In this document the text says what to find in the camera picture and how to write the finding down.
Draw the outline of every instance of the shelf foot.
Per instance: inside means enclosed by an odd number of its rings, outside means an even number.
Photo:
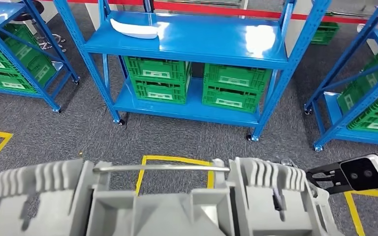
[[[316,145],[316,146],[314,145],[314,150],[316,152],[321,152],[321,151],[324,151],[324,147],[321,145]]]
[[[248,135],[246,136],[246,139],[247,139],[248,141],[251,141],[251,142],[257,142],[257,141],[258,141],[258,137],[252,136],[251,134],[248,134]]]
[[[120,119],[120,120],[115,119],[114,123],[117,123],[118,125],[125,125],[126,122],[123,119]]]

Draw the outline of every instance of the metal bar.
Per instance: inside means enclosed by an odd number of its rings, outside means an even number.
[[[23,0],[24,4],[27,6],[28,13],[35,19],[36,24],[42,29],[44,32],[44,36],[46,36],[47,40],[53,45],[54,51],[56,54],[63,60],[63,63],[66,65],[66,69],[71,72],[72,78],[74,82],[79,81],[79,76],[74,71],[73,66],[70,64],[69,60],[67,59],[66,55],[62,52],[59,44],[56,42],[53,34],[51,34],[50,29],[48,29],[46,23],[41,18],[40,13],[38,13],[37,9],[35,8],[34,4],[31,0]]]
[[[223,1],[200,1],[200,0],[167,0],[169,2],[179,3],[197,3],[197,4],[209,4],[209,5],[222,5],[222,6],[241,6],[240,2],[223,2]]]
[[[267,103],[269,101],[269,99],[272,97],[277,77],[278,77],[278,70],[273,70],[272,76],[270,77],[269,87],[267,89],[266,99],[265,99],[264,103]]]
[[[84,49],[85,40],[82,33],[79,30],[79,27],[76,23],[76,20],[73,14],[70,11],[69,5],[66,0],[54,0],[54,4],[57,8],[57,11],[60,13],[64,23],[66,24],[67,29],[69,30],[70,35],[73,38],[73,41],[76,43],[77,50],[80,52],[80,55],[85,61],[86,67],[89,70],[89,73],[94,80],[96,87],[98,88],[102,98],[106,103],[106,107],[114,118],[114,122],[120,122],[120,115],[114,108],[114,101],[112,100],[110,91],[105,88],[102,82],[100,73],[95,65],[95,61],[92,56]]]
[[[50,54],[50,53],[48,53],[48,52],[42,50],[41,48],[39,48],[39,47],[37,47],[37,46],[35,46],[35,45],[32,45],[31,43],[29,43],[29,42],[27,42],[27,41],[21,39],[20,37],[18,37],[18,36],[16,36],[16,35],[11,34],[10,32],[8,32],[8,31],[6,31],[6,30],[4,30],[4,29],[2,29],[2,28],[0,28],[0,32],[2,32],[2,33],[4,33],[4,34],[8,35],[9,37],[11,37],[11,38],[13,38],[13,39],[15,39],[15,40],[17,40],[17,41],[19,41],[19,42],[21,42],[21,43],[27,45],[27,46],[29,46],[30,48],[32,48],[32,49],[34,49],[34,50],[36,50],[36,51],[39,51],[40,53],[45,54],[46,56],[52,58],[53,60],[60,61],[60,62],[63,62],[63,63],[64,63],[64,60],[63,60],[63,59],[58,58],[58,57],[56,57],[56,56],[54,56],[54,55],[52,55],[52,54]]]
[[[289,25],[290,17],[292,16],[293,13],[293,3],[288,3],[286,6],[286,11],[285,15],[283,18],[283,24],[282,24],[282,29],[281,29],[281,34],[282,34],[282,40],[284,41],[284,38],[286,36],[287,32],[287,27]]]
[[[60,90],[62,90],[64,84],[67,82],[67,80],[69,79],[70,75],[71,75],[70,71],[67,71],[66,74],[64,75],[62,81],[60,81],[59,85],[57,85],[57,88],[51,94],[52,98],[55,98],[57,96],[57,94],[59,94]]]
[[[128,166],[110,166],[94,168],[94,173],[108,173],[117,171],[139,171],[139,170],[170,170],[170,171],[217,171],[229,172],[229,167],[199,166],[199,165],[128,165]]]
[[[296,67],[298,66],[302,56],[304,55],[307,47],[309,46],[312,37],[310,35],[314,35],[316,29],[319,26],[322,18],[325,15],[325,11],[327,10],[331,0],[318,0],[315,2],[314,6],[312,7],[310,14],[305,22],[305,25],[298,37],[298,40],[290,54],[288,59],[288,65],[286,69],[284,69],[280,75],[279,81],[276,84],[275,90],[273,91],[272,96],[264,104],[263,113],[260,116],[258,121],[258,125],[255,127],[252,133],[252,140],[257,141],[258,137],[260,136],[261,132],[264,129],[267,121],[269,120],[270,116],[272,115],[274,109],[279,102],[284,89],[286,88],[289,80],[292,78]]]
[[[350,44],[350,46],[341,55],[340,59],[335,63],[334,67],[330,70],[328,75],[324,78],[322,83],[318,86],[318,88],[309,98],[307,103],[305,103],[304,105],[305,111],[308,111],[312,105],[312,102],[315,101],[319,96],[321,96],[321,94],[323,93],[323,88],[329,85],[331,81],[338,75],[338,73],[342,70],[346,62],[351,58],[351,56],[353,56],[357,48],[359,48],[361,44],[366,42],[370,33],[374,30],[377,24],[378,24],[378,8],[373,13],[373,16],[367,21],[367,24],[363,27],[363,29],[360,31],[357,37]]]
[[[322,89],[323,89],[324,91],[327,91],[327,90],[329,90],[329,89],[333,89],[333,88],[335,88],[335,87],[337,87],[337,86],[340,86],[340,85],[342,85],[342,84],[345,84],[345,83],[347,83],[347,82],[354,81],[354,80],[356,80],[357,78],[359,78],[359,77],[361,77],[361,76],[366,76],[366,75],[368,75],[368,74],[372,74],[372,73],[376,72],[377,70],[378,70],[378,65],[376,65],[376,66],[374,66],[374,67],[372,67],[372,68],[370,68],[370,69],[368,69],[368,70],[365,70],[365,71],[363,71],[363,72],[361,72],[361,73],[358,73],[357,75],[353,75],[353,76],[351,76],[351,77],[349,77],[349,78],[347,78],[347,79],[345,79],[345,80],[341,80],[341,81],[339,81],[339,82],[336,82],[336,83],[332,83],[332,84],[330,84],[330,85],[327,85],[327,86],[323,87]]]

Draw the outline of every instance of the red wall stripe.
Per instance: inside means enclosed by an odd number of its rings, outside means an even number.
[[[97,0],[67,0],[73,3],[97,3]],[[111,4],[120,5],[142,5],[143,0],[108,0]],[[243,10],[237,8],[227,8],[227,7],[217,7],[217,6],[205,6],[197,4],[188,3],[177,3],[177,2],[164,2],[155,1],[155,9],[169,10],[169,11],[182,11],[182,12],[192,12],[192,13],[203,13],[203,14],[216,14],[224,16],[250,16],[250,17],[260,17],[260,18],[279,18],[280,12],[272,11],[261,11],[261,10]],[[303,14],[292,14],[292,19],[294,20],[305,20],[307,15]],[[348,23],[348,24],[364,24],[367,22],[363,18],[353,18],[353,17],[337,17],[337,16],[325,16],[322,21],[324,22],[336,22],[336,23]]]

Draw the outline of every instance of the shelf upright post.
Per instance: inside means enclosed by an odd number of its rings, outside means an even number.
[[[312,103],[316,102],[322,93],[325,90],[325,87],[328,86],[332,80],[338,75],[338,73],[342,70],[344,65],[347,61],[353,56],[354,52],[362,45],[366,40],[369,38],[372,31],[378,25],[378,8],[373,13],[372,17],[367,21],[363,29],[357,35],[357,37],[352,41],[350,46],[344,51],[341,55],[340,59],[335,63],[334,67],[330,70],[321,84],[318,86],[316,91],[312,94],[310,99],[304,104],[304,111],[310,112]]]
[[[59,44],[54,39],[54,36],[51,34],[44,20],[40,17],[40,13],[37,11],[34,4],[31,2],[31,0],[23,0],[23,2],[27,7],[28,13],[31,14],[31,16],[35,19],[38,26],[44,32],[45,37],[53,45],[53,49],[56,51],[57,56],[59,56],[59,58],[63,60],[62,62],[66,66],[66,69],[71,73],[73,82],[77,83],[80,80],[80,77],[74,71],[66,55],[62,52],[61,48],[59,47]]]
[[[106,106],[111,113],[112,117],[114,118],[115,123],[121,123],[121,117],[119,113],[114,108],[114,101],[111,97],[111,92],[109,88],[107,88],[102,81],[102,77],[96,67],[95,61],[92,58],[91,54],[88,53],[84,49],[85,40],[83,38],[82,33],[79,30],[79,27],[74,19],[73,14],[71,13],[69,9],[69,5],[67,4],[67,1],[65,0],[54,0],[55,6],[62,16],[62,19],[64,23],[66,24],[67,29],[70,32],[70,35],[72,36],[74,42],[76,43],[77,50],[79,50],[83,60],[85,61],[85,64],[89,70],[89,73],[92,76],[92,79],[94,80],[95,84],[97,85],[97,88],[99,89],[100,94],[102,95],[103,99],[105,100]]]
[[[263,113],[260,116],[258,125],[255,127],[251,140],[257,141],[261,132],[264,129],[267,121],[272,115],[277,103],[279,102],[284,89],[286,88],[290,78],[296,70],[302,56],[304,55],[307,47],[309,46],[312,35],[315,34],[316,29],[319,26],[322,18],[325,15],[325,11],[328,9],[331,0],[318,0],[314,1],[314,5],[309,13],[309,16],[306,19],[305,25],[299,35],[299,38],[288,58],[288,65],[284,70],[281,71],[279,81],[277,82],[274,91],[270,98],[266,99],[264,104]]]
[[[12,51],[7,47],[4,41],[0,38],[0,51],[13,63],[15,68],[24,76],[27,81],[36,89],[43,98],[53,109],[54,112],[60,111],[60,105],[57,104],[47,91],[35,80],[34,76],[25,68],[25,66],[18,60],[18,58],[12,53]]]

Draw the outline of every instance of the crate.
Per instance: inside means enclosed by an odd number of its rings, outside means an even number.
[[[203,79],[208,86],[262,94],[271,76],[269,69],[206,63]]]
[[[202,104],[204,105],[254,113],[259,101],[258,93],[208,85],[203,87]]]
[[[33,86],[17,73],[0,72],[0,88],[14,91],[36,93]]]
[[[134,77],[130,79],[139,99],[185,104],[191,76],[188,74],[185,83],[178,84],[139,80]]]
[[[124,57],[130,77],[164,83],[185,83],[191,62],[179,60]]]
[[[30,30],[24,24],[8,24],[5,27],[8,32],[20,37],[21,39],[38,46],[38,43],[34,36],[31,34]],[[4,43],[10,48],[14,55],[21,61],[23,65],[28,65],[28,63],[33,60],[36,56],[41,55],[40,52],[34,50],[27,45],[8,37],[4,34],[0,34]],[[14,72],[17,69],[14,65],[0,52],[0,71],[4,72]]]
[[[56,69],[44,55],[39,55],[31,60],[27,69],[41,86],[44,86],[56,73]],[[36,93],[34,87],[19,72],[0,71],[0,88]]]
[[[378,132],[378,113],[367,109],[348,124],[347,128],[351,130]]]
[[[339,28],[339,25],[335,22],[321,22],[312,37],[311,44],[328,45]]]

